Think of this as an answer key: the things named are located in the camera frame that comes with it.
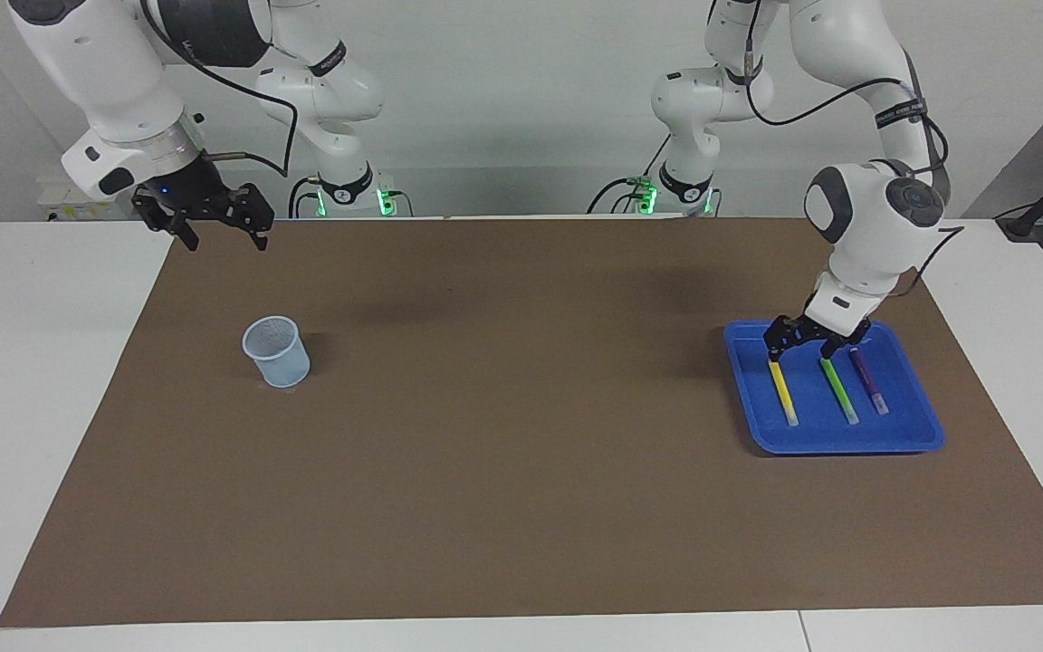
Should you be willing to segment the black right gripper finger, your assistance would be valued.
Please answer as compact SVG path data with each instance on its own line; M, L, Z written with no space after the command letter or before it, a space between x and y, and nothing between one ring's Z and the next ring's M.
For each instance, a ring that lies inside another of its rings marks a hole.
M187 212L163 203L161 191L137 186L134 189L131 204L141 222L150 231L166 232L181 241L188 251L197 251L200 240L189 224Z
M219 222L248 234L257 251L265 251L276 215L254 183L225 190L223 204L218 210Z

